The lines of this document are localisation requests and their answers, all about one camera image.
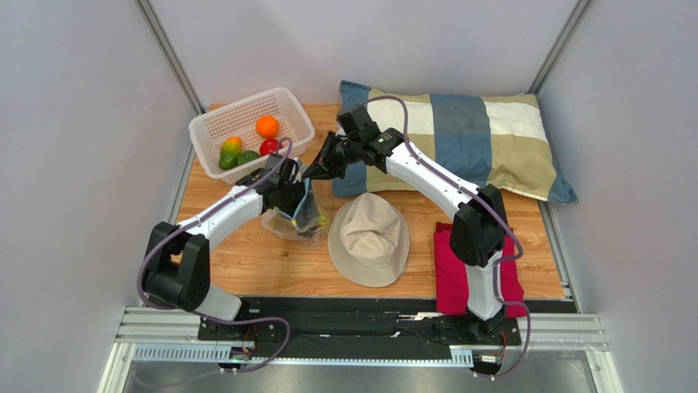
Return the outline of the clear zip top bag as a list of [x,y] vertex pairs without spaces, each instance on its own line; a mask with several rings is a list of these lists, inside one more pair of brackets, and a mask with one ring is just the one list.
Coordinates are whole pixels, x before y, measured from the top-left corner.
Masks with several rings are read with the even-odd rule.
[[319,218],[327,214],[315,198],[315,191],[309,179],[296,174],[293,179],[302,180],[306,195],[301,200],[294,215],[286,215],[278,209],[267,210],[261,216],[262,227],[284,240],[299,242],[307,248],[321,248],[329,225],[320,227]]

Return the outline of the red fake apple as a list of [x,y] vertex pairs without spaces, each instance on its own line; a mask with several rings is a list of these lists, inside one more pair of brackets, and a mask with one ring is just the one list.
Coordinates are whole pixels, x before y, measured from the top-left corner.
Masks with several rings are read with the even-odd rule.
[[278,139],[268,138],[265,139],[260,145],[260,157],[268,156],[271,154],[278,154],[281,149],[282,144]]

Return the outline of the green fake avocado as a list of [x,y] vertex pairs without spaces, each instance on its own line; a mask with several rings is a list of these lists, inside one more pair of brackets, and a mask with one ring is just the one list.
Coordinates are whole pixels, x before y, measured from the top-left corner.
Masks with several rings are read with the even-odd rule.
[[237,159],[237,166],[246,165],[254,160],[259,159],[261,156],[257,151],[247,150],[243,151]]

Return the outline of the orange fake orange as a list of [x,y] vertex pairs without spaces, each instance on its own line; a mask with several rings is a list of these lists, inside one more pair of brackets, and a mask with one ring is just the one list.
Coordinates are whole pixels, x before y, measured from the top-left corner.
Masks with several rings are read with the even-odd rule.
[[264,115],[256,122],[256,131],[261,138],[274,139],[280,132],[280,123],[272,115]]

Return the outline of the green orange fake mango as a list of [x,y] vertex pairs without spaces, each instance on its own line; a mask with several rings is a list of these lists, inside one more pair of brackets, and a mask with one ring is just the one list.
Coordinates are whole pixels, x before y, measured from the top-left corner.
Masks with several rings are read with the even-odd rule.
[[238,165],[242,154],[242,140],[238,137],[227,138],[220,146],[218,166],[221,170],[231,170]]

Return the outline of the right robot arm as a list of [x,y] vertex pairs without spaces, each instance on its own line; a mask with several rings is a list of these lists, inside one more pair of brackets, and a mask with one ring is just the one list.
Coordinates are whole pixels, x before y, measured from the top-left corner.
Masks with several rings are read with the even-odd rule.
[[503,256],[508,227],[501,192],[492,185],[477,187],[446,171],[400,131],[381,130],[362,105],[339,112],[337,120],[343,133],[328,134],[303,178],[344,178],[348,165],[362,162],[426,196],[452,219],[449,246],[464,264],[468,280],[468,329],[479,339],[495,334],[505,319],[495,266]]

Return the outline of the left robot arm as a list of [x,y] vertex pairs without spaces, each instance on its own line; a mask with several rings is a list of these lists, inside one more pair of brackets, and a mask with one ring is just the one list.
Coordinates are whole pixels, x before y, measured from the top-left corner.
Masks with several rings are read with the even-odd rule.
[[294,212],[306,194],[297,159],[268,155],[265,166],[239,179],[223,198],[179,224],[161,222],[150,235],[138,271],[138,291],[156,309],[181,309],[232,322],[242,299],[211,281],[211,252],[267,210]]

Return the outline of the beige bucket hat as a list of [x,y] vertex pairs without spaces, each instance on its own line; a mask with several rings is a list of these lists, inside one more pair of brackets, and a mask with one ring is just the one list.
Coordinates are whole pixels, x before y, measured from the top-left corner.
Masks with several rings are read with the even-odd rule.
[[346,279],[364,287],[387,287],[405,272],[410,230],[401,212],[365,192],[335,214],[328,234],[329,257]]

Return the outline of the white plastic basket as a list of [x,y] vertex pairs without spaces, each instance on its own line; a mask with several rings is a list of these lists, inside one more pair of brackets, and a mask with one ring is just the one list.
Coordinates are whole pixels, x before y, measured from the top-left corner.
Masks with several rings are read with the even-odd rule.
[[219,167],[220,148],[231,137],[242,141],[244,151],[259,150],[264,138],[256,131],[256,122],[264,115],[271,115],[279,122],[278,139],[292,139],[292,158],[306,152],[315,137],[309,116],[290,90],[272,88],[199,115],[189,123],[194,151],[209,178],[232,184],[265,165],[261,157],[230,170]]

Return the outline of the red folded cloth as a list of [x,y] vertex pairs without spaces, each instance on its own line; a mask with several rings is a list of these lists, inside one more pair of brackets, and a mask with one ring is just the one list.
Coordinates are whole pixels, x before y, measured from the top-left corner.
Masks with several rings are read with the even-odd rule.
[[[465,264],[452,252],[449,245],[452,224],[436,222],[434,242],[434,266],[436,274],[436,311],[445,315],[468,313],[469,287]],[[514,260],[499,264],[500,291],[508,302],[522,302],[524,290],[519,282]]]

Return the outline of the plaid pillow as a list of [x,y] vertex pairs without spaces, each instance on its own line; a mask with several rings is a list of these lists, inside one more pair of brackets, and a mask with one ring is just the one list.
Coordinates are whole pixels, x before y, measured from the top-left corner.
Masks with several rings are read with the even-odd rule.
[[538,97],[405,96],[343,80],[342,108],[365,103],[381,130],[406,130],[428,158],[480,187],[560,205],[578,203],[547,138]]

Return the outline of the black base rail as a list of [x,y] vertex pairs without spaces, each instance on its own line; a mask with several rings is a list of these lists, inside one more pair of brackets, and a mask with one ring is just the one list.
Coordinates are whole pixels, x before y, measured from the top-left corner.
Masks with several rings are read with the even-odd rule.
[[349,297],[263,297],[242,299],[240,320],[255,325],[229,327],[201,321],[201,341],[241,341],[256,355],[274,353],[291,335],[281,355],[297,359],[447,360],[452,346],[485,346],[499,350],[523,339],[513,318],[502,320],[486,336],[478,336],[474,318],[435,313],[433,299]]

